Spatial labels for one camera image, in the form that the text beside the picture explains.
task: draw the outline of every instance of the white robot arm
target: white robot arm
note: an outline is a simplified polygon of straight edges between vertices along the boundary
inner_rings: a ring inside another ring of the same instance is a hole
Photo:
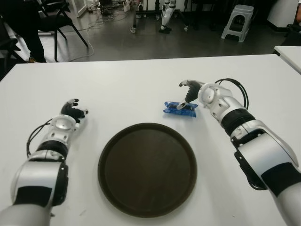
[[[65,160],[74,132],[88,113],[73,108],[78,101],[72,99],[63,106],[36,152],[16,173],[11,186],[13,205],[0,212],[0,226],[48,226],[52,207],[64,202],[68,186]]]
[[[301,173],[290,146],[262,121],[256,120],[233,96],[218,84],[186,80],[186,98],[177,106],[182,109],[198,99],[219,122],[236,148],[235,158],[250,186],[268,189],[289,226],[301,225]]]

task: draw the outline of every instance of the gray floor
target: gray floor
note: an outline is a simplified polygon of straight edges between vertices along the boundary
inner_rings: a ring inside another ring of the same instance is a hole
[[[265,25],[252,25],[243,43],[237,40],[221,40],[223,26],[217,31],[210,31],[208,21],[203,20],[200,30],[191,27],[184,31],[184,25],[179,18],[172,18],[170,27],[173,31],[166,35],[158,33],[160,21],[155,18],[137,20],[137,32],[132,34],[133,11],[115,12],[114,17],[102,17],[97,14],[85,13],[81,18],[70,14],[80,33],[93,46],[94,54],[75,61],[105,61],[105,60],[137,60],[182,57],[213,57],[231,55],[270,54],[275,45],[284,41],[284,33],[275,32]],[[58,60],[68,62],[72,59],[91,55],[92,48],[87,49],[75,32],[69,32],[71,27],[62,29],[68,39],[59,35]],[[54,62],[54,37],[43,35],[40,37],[45,49],[45,58]],[[24,41],[19,38],[21,56],[29,56]]]

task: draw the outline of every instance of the robot leg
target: robot leg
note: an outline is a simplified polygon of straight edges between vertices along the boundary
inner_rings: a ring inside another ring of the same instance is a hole
[[[167,27],[171,16],[174,13],[175,8],[171,8],[168,5],[164,5],[162,7],[162,25],[161,28],[159,30],[160,33],[165,33],[165,34],[169,34],[171,32],[171,28]]]

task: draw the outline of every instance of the blue package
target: blue package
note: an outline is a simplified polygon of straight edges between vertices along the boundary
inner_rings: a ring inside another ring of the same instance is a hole
[[[187,104],[181,110],[177,109],[177,106],[178,106],[179,102],[166,101],[164,104],[167,108],[167,109],[164,110],[165,113],[177,114],[177,115],[187,115],[187,116],[190,116],[190,117],[196,117],[195,109],[198,106],[196,104]]]

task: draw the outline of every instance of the gray stool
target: gray stool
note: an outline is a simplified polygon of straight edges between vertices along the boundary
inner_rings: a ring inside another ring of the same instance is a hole
[[[251,22],[253,11],[254,11],[253,6],[236,5],[231,13],[228,24],[225,27],[224,32],[222,33],[222,39],[225,39],[227,34],[231,34],[231,35],[238,36],[239,42],[243,42],[246,38],[246,35],[249,32],[249,24]],[[238,15],[242,15],[245,18],[243,29],[240,32],[230,30],[233,19]]]

